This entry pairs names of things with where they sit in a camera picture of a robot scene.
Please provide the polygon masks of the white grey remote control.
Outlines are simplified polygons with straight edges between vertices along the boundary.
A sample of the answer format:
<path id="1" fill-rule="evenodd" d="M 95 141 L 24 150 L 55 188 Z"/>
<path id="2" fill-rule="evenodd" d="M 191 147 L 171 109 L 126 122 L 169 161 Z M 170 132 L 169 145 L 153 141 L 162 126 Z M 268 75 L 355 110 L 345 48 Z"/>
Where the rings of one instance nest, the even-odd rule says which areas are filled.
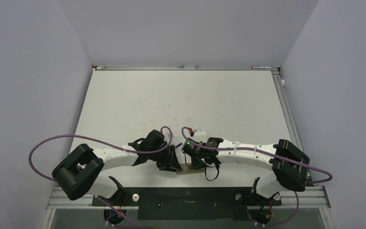
<path id="1" fill-rule="evenodd" d="M 177 175 L 187 175 L 187 174 L 196 174 L 196 173 L 203 173 L 204 168 L 200 169 L 190 169 L 188 167 L 183 167 L 181 171 L 176 171 Z"/>

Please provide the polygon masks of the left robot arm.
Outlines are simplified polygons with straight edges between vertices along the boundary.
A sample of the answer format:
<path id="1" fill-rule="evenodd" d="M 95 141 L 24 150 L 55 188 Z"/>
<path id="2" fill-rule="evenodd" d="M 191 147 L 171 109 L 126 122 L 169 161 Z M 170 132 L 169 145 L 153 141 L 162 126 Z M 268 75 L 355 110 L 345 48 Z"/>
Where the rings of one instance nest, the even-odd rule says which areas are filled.
<path id="1" fill-rule="evenodd" d="M 91 148 L 78 145 L 53 170 L 52 177 L 70 200 L 88 194 L 103 197 L 109 204 L 118 205 L 123 198 L 122 185 L 102 171 L 137 166 L 151 160 L 160 171 L 181 171 L 175 146 L 165 140 L 161 131 L 152 130 L 123 147 Z"/>

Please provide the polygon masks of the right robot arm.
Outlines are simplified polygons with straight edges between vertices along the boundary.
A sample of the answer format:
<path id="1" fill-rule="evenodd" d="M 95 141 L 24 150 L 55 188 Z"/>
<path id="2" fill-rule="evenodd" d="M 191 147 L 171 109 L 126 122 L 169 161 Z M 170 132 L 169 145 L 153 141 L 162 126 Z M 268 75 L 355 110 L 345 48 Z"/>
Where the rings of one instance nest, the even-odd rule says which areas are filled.
<path id="1" fill-rule="evenodd" d="M 303 165 L 309 165 L 310 158 L 285 139 L 270 145 L 243 144 L 217 137 L 206 142 L 189 139 L 182 152 L 201 162 L 202 167 L 213 164 L 218 169 L 221 164 L 238 163 L 266 169 L 268 172 L 255 179 L 250 191 L 256 204 L 263 204 L 282 190 L 303 192 L 307 186 L 308 168 Z"/>

